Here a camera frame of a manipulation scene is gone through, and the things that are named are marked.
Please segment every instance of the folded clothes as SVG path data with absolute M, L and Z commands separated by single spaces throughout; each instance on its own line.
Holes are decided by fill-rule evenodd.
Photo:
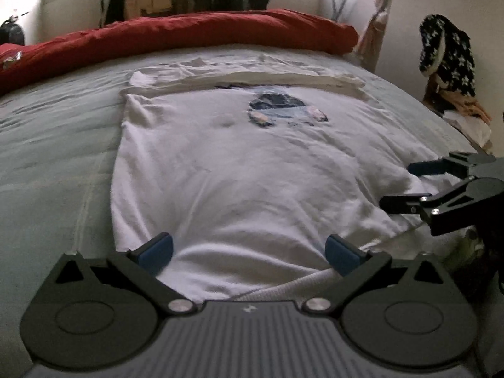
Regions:
M 447 90 L 440 90 L 439 95 L 443 99 L 451 103 L 461 115 L 477 116 L 481 118 L 487 125 L 490 124 L 492 118 L 483 109 L 483 107 L 475 97 L 466 97 L 460 92 L 450 92 Z
M 492 134 L 490 127 L 475 116 L 464 116 L 457 111 L 445 111 L 443 119 L 483 149 Z

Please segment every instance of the cardboard box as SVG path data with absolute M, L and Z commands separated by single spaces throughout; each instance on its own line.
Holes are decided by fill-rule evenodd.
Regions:
M 163 17 L 187 12 L 187 0 L 124 0 L 124 19 Z

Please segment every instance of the curtain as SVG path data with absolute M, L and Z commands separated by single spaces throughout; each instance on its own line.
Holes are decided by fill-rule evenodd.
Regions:
M 356 49 L 361 66 L 371 72 L 375 71 L 378 63 L 391 2 L 392 0 L 375 0 L 376 12 L 371 17 Z

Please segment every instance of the black star-patterned fabric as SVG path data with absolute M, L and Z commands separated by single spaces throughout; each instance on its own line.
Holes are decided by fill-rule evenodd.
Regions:
M 469 36 L 442 15 L 428 15 L 420 25 L 420 71 L 437 73 L 441 88 L 474 97 L 474 58 Z

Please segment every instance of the red pillow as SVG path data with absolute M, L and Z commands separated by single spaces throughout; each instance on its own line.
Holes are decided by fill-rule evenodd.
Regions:
M 252 44 L 342 55 L 357 41 L 352 26 L 290 10 L 141 17 L 42 44 L 0 46 L 0 64 L 18 50 L 23 53 L 7 69 L 0 67 L 0 95 L 87 65 L 171 48 Z

